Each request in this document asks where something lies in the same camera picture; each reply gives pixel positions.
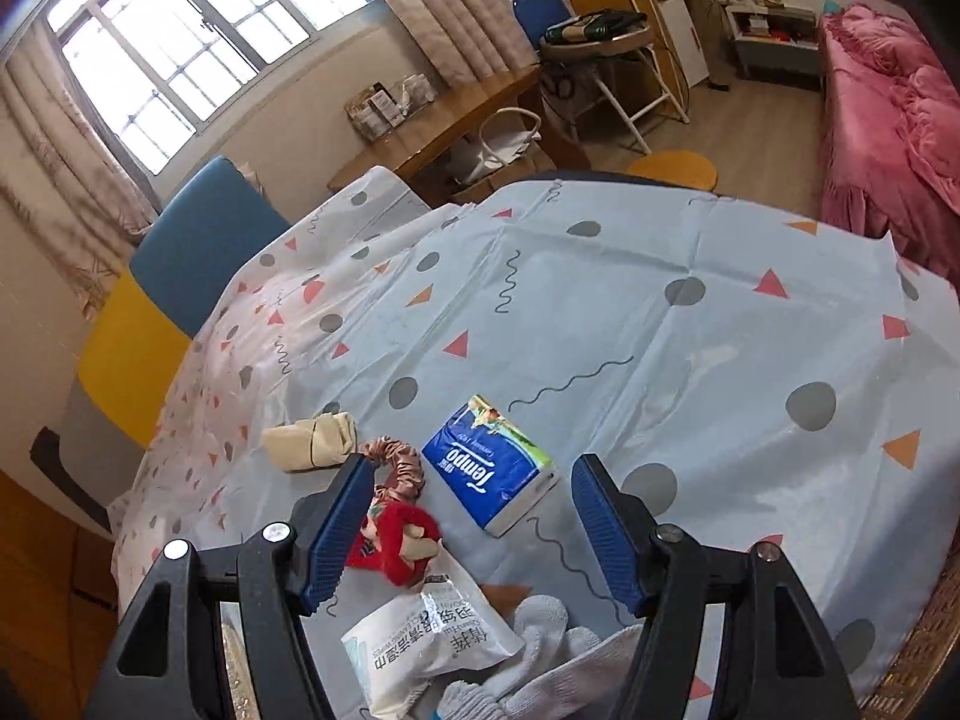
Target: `cleaning wipes packet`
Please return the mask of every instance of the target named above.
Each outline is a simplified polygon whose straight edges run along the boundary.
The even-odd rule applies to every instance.
[[[523,646],[442,542],[419,587],[368,614],[341,641],[380,720],[405,717],[433,677],[489,668]]]
[[[503,536],[557,483],[553,461],[474,395],[424,447],[476,523]]]

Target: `round stool seat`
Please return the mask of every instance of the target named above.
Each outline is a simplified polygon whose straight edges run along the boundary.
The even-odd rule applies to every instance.
[[[718,178],[713,162],[693,151],[657,151],[640,157],[625,172],[704,191],[713,191]]]

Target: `bag handle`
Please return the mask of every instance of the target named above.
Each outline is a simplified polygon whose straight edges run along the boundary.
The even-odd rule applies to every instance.
[[[487,145],[487,141],[483,137],[484,127],[486,127],[487,124],[489,124],[495,117],[499,116],[501,113],[517,113],[517,114],[520,114],[520,116],[526,116],[530,119],[534,119],[534,128],[532,130],[528,130],[527,138],[523,142],[524,147],[529,146],[530,142],[533,141],[539,135],[539,129],[541,128],[541,124],[544,123],[544,120],[541,119],[533,111],[528,111],[526,108],[516,108],[516,107],[509,106],[506,108],[500,108],[498,111],[493,111],[493,113],[491,113],[484,120],[483,124],[480,125],[480,127],[477,129],[477,138],[480,141],[480,148],[483,149],[483,155],[485,157],[493,157],[493,159],[496,162],[500,162],[500,165],[502,167],[507,167],[507,163],[504,162],[503,159],[495,151],[493,151],[492,148],[490,148]]]

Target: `beige curtain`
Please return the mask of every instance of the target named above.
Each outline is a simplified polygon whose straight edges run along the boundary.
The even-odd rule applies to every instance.
[[[510,0],[386,1],[451,85],[536,62]]]
[[[52,38],[37,20],[0,67],[0,197],[92,317],[157,213],[80,112]]]

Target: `wooden desk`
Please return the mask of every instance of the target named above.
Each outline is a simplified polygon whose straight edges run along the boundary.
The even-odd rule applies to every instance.
[[[544,102],[539,94],[539,68],[531,67],[498,73],[440,95],[438,100],[400,124],[390,135],[371,143],[347,162],[330,179],[328,187],[330,191],[342,190],[375,165],[387,167],[409,182],[458,138],[476,130],[491,113],[514,104],[514,100],[544,119],[541,147],[554,165],[563,170],[590,169],[589,159],[582,148],[563,138],[544,117]]]

